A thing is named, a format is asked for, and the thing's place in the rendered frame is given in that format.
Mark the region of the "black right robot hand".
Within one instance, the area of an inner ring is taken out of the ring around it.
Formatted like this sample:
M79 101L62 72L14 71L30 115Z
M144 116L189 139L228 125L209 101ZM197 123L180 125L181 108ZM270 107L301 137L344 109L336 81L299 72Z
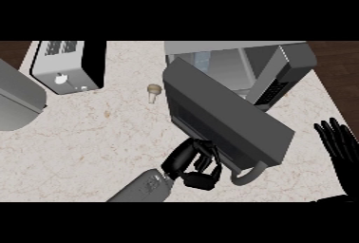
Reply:
M335 118L314 124L344 194L317 202L359 202L359 140Z

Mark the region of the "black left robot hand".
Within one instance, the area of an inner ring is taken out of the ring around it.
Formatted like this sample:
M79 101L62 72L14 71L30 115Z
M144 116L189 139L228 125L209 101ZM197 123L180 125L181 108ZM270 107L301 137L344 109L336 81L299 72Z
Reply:
M189 138L160 164L171 180L181 178L186 187L209 191L220 179L221 163L209 140Z

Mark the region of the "grey microwave door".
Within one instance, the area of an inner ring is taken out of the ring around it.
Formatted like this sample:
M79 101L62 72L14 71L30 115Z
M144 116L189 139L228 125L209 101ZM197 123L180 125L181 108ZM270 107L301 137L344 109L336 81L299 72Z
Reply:
M193 139L214 143L237 186L282 164L293 131L183 59L163 69L172 124Z

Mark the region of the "grey microwave body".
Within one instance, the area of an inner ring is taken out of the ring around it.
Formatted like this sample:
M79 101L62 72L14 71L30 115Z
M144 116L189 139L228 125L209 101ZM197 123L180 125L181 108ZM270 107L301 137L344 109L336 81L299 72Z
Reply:
M262 112L317 65L305 41L165 41L165 62L181 58Z

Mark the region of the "beige mushroom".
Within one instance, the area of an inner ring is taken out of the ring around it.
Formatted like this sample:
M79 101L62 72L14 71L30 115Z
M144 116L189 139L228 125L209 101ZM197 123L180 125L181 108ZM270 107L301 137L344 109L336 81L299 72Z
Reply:
M149 103L155 102L155 97L160 94L162 88L158 84L147 85Z

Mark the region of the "silver toaster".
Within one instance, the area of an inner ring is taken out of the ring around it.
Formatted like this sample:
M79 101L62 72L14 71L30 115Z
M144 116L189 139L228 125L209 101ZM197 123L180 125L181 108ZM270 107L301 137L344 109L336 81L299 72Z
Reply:
M39 41L29 75L57 94L103 88L104 41Z

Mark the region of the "grey rounded appliance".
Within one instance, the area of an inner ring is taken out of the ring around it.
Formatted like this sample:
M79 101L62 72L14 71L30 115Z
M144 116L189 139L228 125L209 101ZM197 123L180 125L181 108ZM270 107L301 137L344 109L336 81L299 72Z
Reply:
M0 59L0 131L14 131L45 107L44 89Z

